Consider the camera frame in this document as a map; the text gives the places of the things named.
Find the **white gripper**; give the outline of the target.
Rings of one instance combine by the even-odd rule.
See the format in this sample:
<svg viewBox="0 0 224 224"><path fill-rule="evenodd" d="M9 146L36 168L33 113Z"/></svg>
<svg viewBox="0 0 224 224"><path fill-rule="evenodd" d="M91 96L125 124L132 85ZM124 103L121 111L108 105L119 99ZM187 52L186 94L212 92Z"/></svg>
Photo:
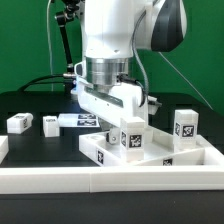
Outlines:
<svg viewBox="0 0 224 224"><path fill-rule="evenodd" d="M141 106L142 91L139 86L121 83L109 89L108 93L101 93L84 81L78 83L78 102L82 109L90 112L104 121L116 126L106 134L106 141L115 145L120 140L122 118L140 117L148 120L148 108Z"/></svg>

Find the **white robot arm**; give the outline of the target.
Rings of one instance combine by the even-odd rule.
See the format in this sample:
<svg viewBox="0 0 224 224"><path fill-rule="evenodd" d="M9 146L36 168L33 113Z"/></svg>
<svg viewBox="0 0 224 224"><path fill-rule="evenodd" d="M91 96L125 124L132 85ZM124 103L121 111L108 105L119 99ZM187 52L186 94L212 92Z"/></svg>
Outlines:
<svg viewBox="0 0 224 224"><path fill-rule="evenodd" d="M78 102L113 126L107 139L116 144L123 118L148 119L148 77L138 81L132 70L140 61L137 51L169 52L183 41L183 0L86 0L80 20Z"/></svg>

